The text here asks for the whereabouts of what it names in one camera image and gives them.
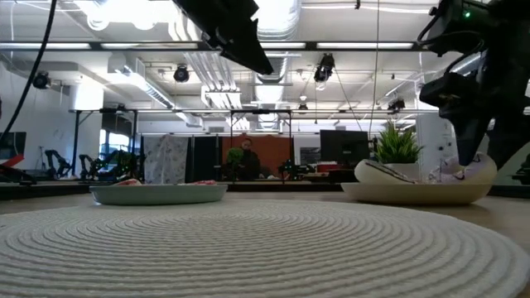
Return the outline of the dark wall screen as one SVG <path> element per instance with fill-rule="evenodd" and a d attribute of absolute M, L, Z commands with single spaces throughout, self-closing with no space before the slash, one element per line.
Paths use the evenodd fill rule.
<path fill-rule="evenodd" d="M 10 132 L 0 142 L 0 165 L 14 167 L 24 160 L 27 134 Z"/>

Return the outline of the white round column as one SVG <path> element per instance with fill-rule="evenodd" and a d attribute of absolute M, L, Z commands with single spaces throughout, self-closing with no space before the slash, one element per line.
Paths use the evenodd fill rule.
<path fill-rule="evenodd" d="M 416 120 L 417 142 L 422 150 L 418 158 L 420 175 L 425 180 L 441 161 L 457 155 L 451 123 L 437 114 L 421 114 Z"/>

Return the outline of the black partition panel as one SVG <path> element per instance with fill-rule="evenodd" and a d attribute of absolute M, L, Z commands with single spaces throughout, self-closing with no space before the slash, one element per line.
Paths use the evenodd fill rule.
<path fill-rule="evenodd" d="M 194 140 L 193 181 L 217 180 L 219 175 L 219 139 L 196 137 Z"/>

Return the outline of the overhead black light bar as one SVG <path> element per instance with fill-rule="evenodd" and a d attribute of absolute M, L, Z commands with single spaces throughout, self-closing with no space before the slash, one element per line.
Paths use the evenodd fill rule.
<path fill-rule="evenodd" d="M 261 43 L 265 51 L 426 51 L 410 41 L 265 41 Z M 37 41 L 0 41 L 0 50 L 5 51 L 38 51 L 41 43 Z M 168 41 L 168 42 L 49 42 L 50 51 L 215 51 L 202 41 Z"/>

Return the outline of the white round woven placemat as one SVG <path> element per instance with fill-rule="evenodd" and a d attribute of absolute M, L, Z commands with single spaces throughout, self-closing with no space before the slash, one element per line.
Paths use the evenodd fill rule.
<path fill-rule="evenodd" d="M 225 200 L 0 215 L 0 298 L 515 298 L 493 230 L 368 204 Z"/>

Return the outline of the grey office partition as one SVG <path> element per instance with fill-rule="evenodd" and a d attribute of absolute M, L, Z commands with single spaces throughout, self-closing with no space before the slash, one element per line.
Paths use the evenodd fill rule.
<path fill-rule="evenodd" d="M 519 149 L 498 171 L 494 181 L 495 185 L 521 185 L 519 180 L 515 180 L 513 175 L 521 168 L 530 154 L 530 142 Z"/>

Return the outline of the teal round plate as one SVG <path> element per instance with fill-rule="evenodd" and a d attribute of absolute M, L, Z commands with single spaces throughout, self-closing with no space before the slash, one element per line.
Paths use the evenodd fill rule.
<path fill-rule="evenodd" d="M 94 200 L 106 205 L 168 205 L 210 203 L 223 199 L 227 185 L 90 186 Z"/>

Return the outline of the orange-brown partition board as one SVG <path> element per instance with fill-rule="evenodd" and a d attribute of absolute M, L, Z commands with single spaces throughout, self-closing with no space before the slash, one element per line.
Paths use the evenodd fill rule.
<path fill-rule="evenodd" d="M 230 179 L 230 169 L 227 166 L 227 153 L 232 147 L 240 147 L 242 141 L 249 138 L 253 145 L 252 150 L 258 154 L 261 164 L 261 175 L 258 179 L 267 179 L 271 176 L 279 177 L 278 167 L 291 158 L 291 141 L 288 137 L 279 136 L 248 136 L 239 135 L 236 137 L 224 137 L 222 143 L 222 177 L 224 180 Z M 240 180 L 237 171 L 236 180 Z"/>

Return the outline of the person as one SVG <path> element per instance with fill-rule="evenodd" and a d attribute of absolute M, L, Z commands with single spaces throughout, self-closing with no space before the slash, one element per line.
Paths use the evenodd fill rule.
<path fill-rule="evenodd" d="M 241 143 L 243 156 L 238 165 L 238 178 L 240 180 L 256 180 L 261 175 L 261 164 L 258 154 L 252 150 L 252 141 L 245 138 Z"/>

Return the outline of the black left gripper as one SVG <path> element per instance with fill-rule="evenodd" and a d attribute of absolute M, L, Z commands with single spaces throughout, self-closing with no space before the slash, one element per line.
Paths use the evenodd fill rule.
<path fill-rule="evenodd" d="M 221 55 L 261 75 L 273 67 L 258 39 L 259 6 L 254 0 L 172 0 L 205 34 L 219 41 Z"/>

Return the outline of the beige round plate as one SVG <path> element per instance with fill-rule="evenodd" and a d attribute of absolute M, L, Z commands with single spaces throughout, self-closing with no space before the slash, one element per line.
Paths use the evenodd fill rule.
<path fill-rule="evenodd" d="M 467 205 L 483 199 L 491 185 L 371 185 L 342 183 L 352 199 L 370 204 Z"/>

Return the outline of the black aluminium rig frame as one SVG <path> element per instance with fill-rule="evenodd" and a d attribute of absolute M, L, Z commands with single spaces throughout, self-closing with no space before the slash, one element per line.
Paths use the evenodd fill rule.
<path fill-rule="evenodd" d="M 62 195 L 85 195 L 89 193 L 88 183 L 42 181 L 37 185 L 0 183 L 0 200 L 34 199 Z M 301 182 L 250 182 L 228 183 L 228 192 L 340 192 L 337 184 L 312 184 Z M 488 195 L 530 199 L 530 185 L 494 185 Z"/>

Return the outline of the white patterned curtain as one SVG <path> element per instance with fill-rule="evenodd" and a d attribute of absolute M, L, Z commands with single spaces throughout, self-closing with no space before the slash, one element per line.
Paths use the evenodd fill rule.
<path fill-rule="evenodd" d="M 148 185 L 178 185 L 186 180 L 189 139 L 166 134 L 144 137 L 144 180 Z"/>

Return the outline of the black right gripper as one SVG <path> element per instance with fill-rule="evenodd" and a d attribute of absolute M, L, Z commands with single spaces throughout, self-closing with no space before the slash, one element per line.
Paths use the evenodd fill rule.
<path fill-rule="evenodd" d="M 530 105 L 526 89 L 530 81 L 530 42 L 525 41 L 423 41 L 439 56 L 449 51 L 462 54 L 439 79 L 425 84 L 420 100 L 438 108 L 451 122 L 458 161 L 468 166 L 492 118 L 521 115 Z M 496 119 L 487 132 L 487 154 L 500 170 L 530 142 L 530 119 Z"/>

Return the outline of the dark framed board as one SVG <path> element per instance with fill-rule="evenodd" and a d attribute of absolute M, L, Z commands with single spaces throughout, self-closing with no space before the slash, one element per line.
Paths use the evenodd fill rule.
<path fill-rule="evenodd" d="M 301 165 L 315 165 L 320 162 L 320 148 L 319 147 L 301 147 L 300 148 L 300 164 Z"/>

